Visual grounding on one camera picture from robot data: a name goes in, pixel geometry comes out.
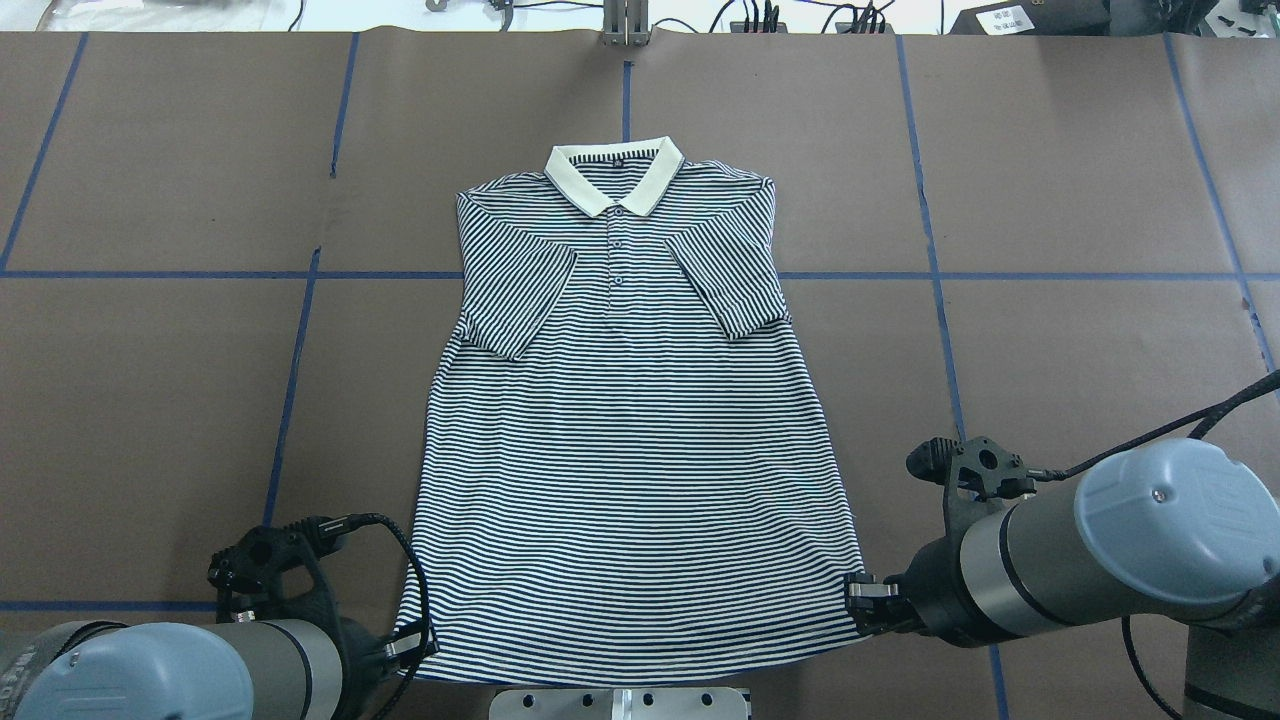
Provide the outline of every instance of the striped polo shirt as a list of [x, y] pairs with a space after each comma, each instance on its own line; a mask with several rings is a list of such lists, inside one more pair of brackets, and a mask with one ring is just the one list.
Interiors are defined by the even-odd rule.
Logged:
[[[774, 188], [669, 138], [458, 195], [412, 543], [424, 679], [653, 685], [856, 639], [861, 557], [771, 256]], [[399, 621], [416, 618], [410, 574]]]

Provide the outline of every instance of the blue tape line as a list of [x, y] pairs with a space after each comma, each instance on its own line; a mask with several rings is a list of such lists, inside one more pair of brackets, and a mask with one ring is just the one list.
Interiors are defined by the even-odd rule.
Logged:
[[460, 281], [461, 270], [320, 270], [323, 281]]
[[0, 272], [9, 266], [9, 255], [18, 242], [18, 232], [22, 229], [22, 219], [27, 215], [27, 204], [31, 202], [31, 193], [36, 190], [36, 179], [40, 177], [40, 168], [45, 164], [45, 155], [49, 154], [49, 145], [54, 140], [54, 131], [58, 129], [58, 119], [63, 117], [63, 108], [67, 106], [67, 96], [72, 92], [72, 82], [76, 81], [76, 70], [79, 69], [81, 58], [84, 56], [84, 46], [88, 44], [88, 33], [82, 32], [79, 42], [76, 44], [76, 54], [72, 56], [72, 65], [67, 68], [67, 79], [63, 81], [63, 91], [58, 94], [58, 102], [54, 105], [54, 114], [49, 118], [49, 127], [45, 128], [45, 137], [40, 141], [40, 150], [36, 152], [36, 161], [31, 164], [31, 174], [27, 176], [27, 187], [18, 200], [18, 209], [13, 214], [13, 223], [9, 224], [9, 237], [5, 238], [4, 250], [0, 250]]
[[945, 281], [1234, 281], [1231, 273], [938, 273]]
[[342, 127], [347, 123], [347, 101], [351, 100], [351, 78], [356, 74], [356, 50], [360, 49], [360, 33], [351, 33], [351, 49], [347, 50], [347, 76], [342, 81], [342, 102], [338, 105], [338, 122], [333, 128], [333, 160], [329, 161], [329, 177], [338, 177], [338, 150], [342, 147]]
[[1204, 159], [1204, 149], [1201, 146], [1199, 132], [1196, 131], [1196, 119], [1192, 118], [1190, 105], [1187, 104], [1187, 92], [1183, 88], [1183, 74], [1178, 69], [1178, 55], [1174, 53], [1174, 38], [1165, 33], [1165, 55], [1169, 58], [1169, 72], [1174, 79], [1174, 90], [1178, 92], [1178, 106], [1183, 110], [1183, 120], [1187, 123], [1187, 135], [1192, 141], [1192, 150], [1196, 154], [1196, 163], [1199, 165], [1201, 177], [1204, 178], [1204, 190], [1208, 191], [1208, 200], [1213, 205], [1213, 217], [1217, 218], [1217, 227], [1222, 231], [1222, 242], [1226, 243], [1226, 254], [1231, 258], [1231, 269], [1235, 270], [1236, 282], [1240, 284], [1240, 295], [1249, 306], [1249, 324], [1253, 325], [1253, 337], [1262, 351], [1262, 361], [1266, 363], [1267, 372], [1275, 372], [1276, 364], [1271, 355], [1271, 343], [1267, 342], [1262, 322], [1258, 320], [1258, 306], [1253, 302], [1253, 293], [1249, 291], [1249, 281], [1244, 275], [1244, 266], [1240, 264], [1240, 254], [1235, 249], [1235, 237], [1231, 227], [1226, 222], [1226, 213], [1222, 211], [1222, 200], [1217, 195], [1217, 183], [1208, 170], [1208, 161]]
[[298, 270], [6, 270], [14, 279], [306, 279]]
[[[305, 270], [5, 270], [12, 279], [274, 279], [305, 281]], [[461, 270], [319, 270], [321, 281], [460, 281]], [[785, 281], [932, 281], [934, 273], [915, 270], [791, 270]], [[946, 282], [1235, 282], [1234, 273], [966, 273], [938, 272]], [[1280, 273], [1244, 273], [1249, 282], [1280, 282]]]
[[10, 600], [0, 612], [214, 612], [212, 602], [133, 600]]
[[1001, 720], [1009, 720], [1009, 694], [1005, 692], [1005, 664], [1000, 657], [1000, 646], [987, 646], [987, 657], [991, 660], [991, 680], [996, 685], [996, 712]]
[[902, 36], [895, 35], [897, 44], [897, 69], [902, 81], [902, 105], [906, 108], [906, 132], [911, 140], [911, 161], [915, 165], [915, 192], [920, 201], [920, 223], [928, 240], [929, 277], [933, 281], [933, 304], [938, 313], [938, 331], [942, 333], [942, 361], [947, 370], [947, 387], [951, 391], [951, 415], [955, 419], [956, 433], [965, 439], [964, 410], [960, 407], [960, 383], [956, 379], [955, 355], [951, 351], [951, 327], [947, 324], [946, 299], [942, 296], [942, 273], [938, 269], [938, 250], [933, 242], [933, 218], [929, 214], [929, 200], [924, 193], [924, 165], [920, 163], [920, 137], [915, 128], [915, 105], [911, 102], [911, 81], [906, 70], [906, 46]]
[[785, 281], [927, 281], [932, 277], [931, 273], [910, 272], [846, 273], [835, 270], [778, 273], [778, 278]]
[[631, 65], [622, 61], [622, 142], [631, 142]]
[[289, 364], [289, 383], [284, 388], [284, 410], [280, 411], [280, 432], [275, 436], [275, 457], [271, 460], [271, 482], [266, 487], [266, 503], [262, 507], [262, 524], [270, 527], [275, 515], [275, 496], [280, 491], [280, 470], [284, 468], [284, 441], [289, 434], [289, 419], [293, 416], [293, 398], [298, 389], [298, 368], [302, 365], [302, 346], [307, 341], [307, 322], [311, 318], [311, 299], [315, 296], [316, 277], [320, 268], [320, 249], [311, 254], [311, 268], [307, 270], [307, 290], [302, 295], [302, 313], [298, 316], [298, 334], [293, 340], [293, 360]]

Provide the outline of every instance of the white collar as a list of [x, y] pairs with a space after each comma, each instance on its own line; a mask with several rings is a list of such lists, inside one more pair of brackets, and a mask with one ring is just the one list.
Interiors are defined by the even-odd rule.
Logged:
[[[658, 150], [658, 154], [644, 177], [640, 178], [640, 183], [617, 202], [582, 177], [582, 173], [577, 172], [577, 168], [571, 163], [573, 158], [582, 155], [622, 155], [632, 150], [654, 149]], [[557, 145], [552, 147], [552, 156], [547, 160], [547, 177], [570, 202], [593, 218], [612, 205], [622, 205], [636, 215], [648, 215], [662, 200], [667, 186], [671, 184], [671, 178], [676, 177], [684, 161], [684, 152], [676, 147], [669, 137], [616, 142], [613, 145]]]

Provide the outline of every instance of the shirt sleeve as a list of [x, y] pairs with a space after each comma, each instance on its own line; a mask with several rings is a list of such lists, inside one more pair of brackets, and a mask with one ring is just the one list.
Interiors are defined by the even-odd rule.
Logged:
[[667, 247], [728, 340], [791, 320], [773, 266], [773, 181], [737, 208], [685, 231]]
[[458, 195], [462, 340], [520, 360], [556, 306], [576, 254], [522, 231]]

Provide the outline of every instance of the button placket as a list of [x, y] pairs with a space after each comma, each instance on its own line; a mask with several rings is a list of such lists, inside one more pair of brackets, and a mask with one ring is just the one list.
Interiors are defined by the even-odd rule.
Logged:
[[625, 241], [620, 233], [620, 224], [622, 222], [625, 210], [620, 206], [609, 208], [605, 211], [605, 251], [608, 252], [608, 286], [609, 286], [609, 305], [614, 306], [614, 300], [618, 293], [623, 291], [627, 284], [626, 273], [626, 258], [625, 258]]

